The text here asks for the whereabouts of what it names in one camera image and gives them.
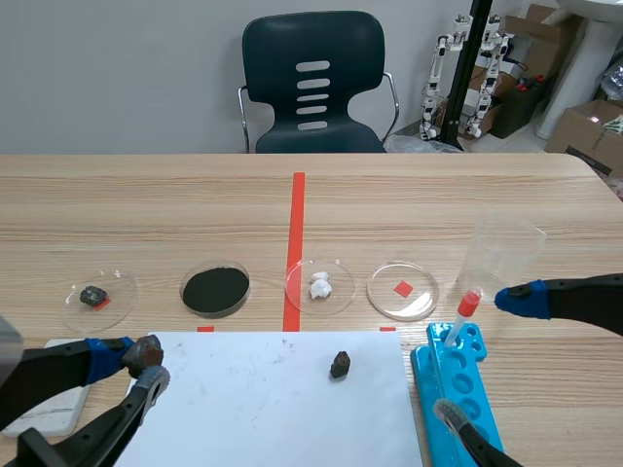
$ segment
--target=blue test tube rack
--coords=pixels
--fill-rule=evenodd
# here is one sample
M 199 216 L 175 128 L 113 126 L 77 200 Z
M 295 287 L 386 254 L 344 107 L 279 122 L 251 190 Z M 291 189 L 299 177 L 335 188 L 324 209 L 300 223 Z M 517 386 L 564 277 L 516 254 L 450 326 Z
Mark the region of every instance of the blue test tube rack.
M 444 339 L 452 323 L 431 323 L 426 334 L 428 345 L 411 352 L 411 364 L 420 392 L 421 409 L 434 467 L 476 467 L 460 440 L 433 413 L 439 398 L 456 402 L 480 434 L 503 451 L 494 415 L 480 378 L 478 363 L 487 357 L 480 328 L 465 323 L 452 347 Z

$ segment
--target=chair backrest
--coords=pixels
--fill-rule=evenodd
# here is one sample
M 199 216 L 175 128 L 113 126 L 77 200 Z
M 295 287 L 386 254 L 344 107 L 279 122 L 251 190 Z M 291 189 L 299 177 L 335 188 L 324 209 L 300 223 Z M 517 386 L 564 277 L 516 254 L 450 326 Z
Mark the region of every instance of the chair backrest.
M 244 30 L 242 55 L 249 98 L 273 106 L 275 126 L 329 122 L 349 119 L 350 99 L 381 83 L 385 36 L 377 19 L 362 12 L 259 18 Z M 327 110 L 297 114 L 312 106 Z

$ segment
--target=black pole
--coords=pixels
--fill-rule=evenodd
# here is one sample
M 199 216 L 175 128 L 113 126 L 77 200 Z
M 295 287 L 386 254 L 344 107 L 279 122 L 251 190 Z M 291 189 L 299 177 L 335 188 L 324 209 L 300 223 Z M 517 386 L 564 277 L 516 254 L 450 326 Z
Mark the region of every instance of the black pole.
M 478 58 L 480 44 L 485 33 L 487 19 L 491 12 L 491 4 L 493 0 L 473 0 L 471 4 L 470 15 L 474 18 L 471 24 L 471 30 L 467 42 L 463 45 L 463 49 L 458 56 L 457 70 L 452 81 L 452 88 L 448 96 L 448 106 L 446 107 L 446 115 L 444 123 L 441 125 L 439 141 L 455 146 L 461 149 L 457 141 L 458 121 L 460 113 L 463 109 L 463 103 L 467 96 L 471 73 Z

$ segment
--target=white sink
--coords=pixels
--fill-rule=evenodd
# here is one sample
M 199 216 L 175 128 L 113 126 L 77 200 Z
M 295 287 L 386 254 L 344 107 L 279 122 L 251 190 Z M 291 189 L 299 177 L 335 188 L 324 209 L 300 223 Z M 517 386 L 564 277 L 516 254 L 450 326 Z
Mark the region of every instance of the white sink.
M 561 8 L 585 17 L 586 33 L 565 76 L 556 87 L 536 135 L 552 136 L 565 109 L 592 99 L 623 36 L 623 0 L 557 0 Z
M 623 22 L 623 1 L 621 0 L 557 0 L 568 12 L 604 22 Z

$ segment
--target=red tape strip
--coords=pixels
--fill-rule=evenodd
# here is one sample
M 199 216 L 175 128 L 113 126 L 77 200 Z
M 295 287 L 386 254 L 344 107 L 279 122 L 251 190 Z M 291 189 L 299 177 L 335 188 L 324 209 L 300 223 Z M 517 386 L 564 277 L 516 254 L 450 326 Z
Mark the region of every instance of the red tape strip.
M 288 260 L 286 274 L 303 259 L 303 220 L 305 218 L 305 172 L 295 172 L 292 179 L 292 204 L 290 207 L 290 235 L 288 236 Z M 297 307 L 301 301 L 301 270 L 290 276 L 288 281 L 290 297 L 297 304 L 293 304 L 287 297 L 283 303 L 284 332 L 298 332 L 301 330 L 301 310 Z
M 102 308 L 104 308 L 105 306 L 107 306 L 108 304 L 110 304 L 110 297 L 106 297 L 106 300 L 104 300 L 101 304 L 99 304 L 98 306 L 94 306 L 93 309 L 95 311 L 100 311 Z

